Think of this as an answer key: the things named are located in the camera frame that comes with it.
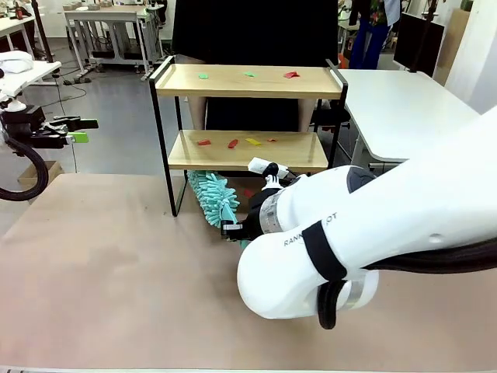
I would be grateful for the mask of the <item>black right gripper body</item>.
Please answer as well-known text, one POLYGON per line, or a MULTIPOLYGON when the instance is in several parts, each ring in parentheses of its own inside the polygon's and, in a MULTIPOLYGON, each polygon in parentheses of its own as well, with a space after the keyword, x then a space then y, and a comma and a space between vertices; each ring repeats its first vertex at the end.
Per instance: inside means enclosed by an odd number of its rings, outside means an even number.
POLYGON ((259 214, 263 202, 272 195, 271 190, 262 190, 254 194, 248 201, 249 211, 246 219, 242 222, 242 238, 253 240, 262 235, 259 214))

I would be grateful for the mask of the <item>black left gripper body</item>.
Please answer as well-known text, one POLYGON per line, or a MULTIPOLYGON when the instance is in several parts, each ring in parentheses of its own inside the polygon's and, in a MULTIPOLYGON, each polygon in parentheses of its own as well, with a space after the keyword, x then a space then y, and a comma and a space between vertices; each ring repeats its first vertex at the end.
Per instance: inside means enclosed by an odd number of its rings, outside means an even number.
POLYGON ((1 120, 10 137, 30 137, 42 128, 46 118, 40 106, 28 105, 17 112, 2 112, 1 120))

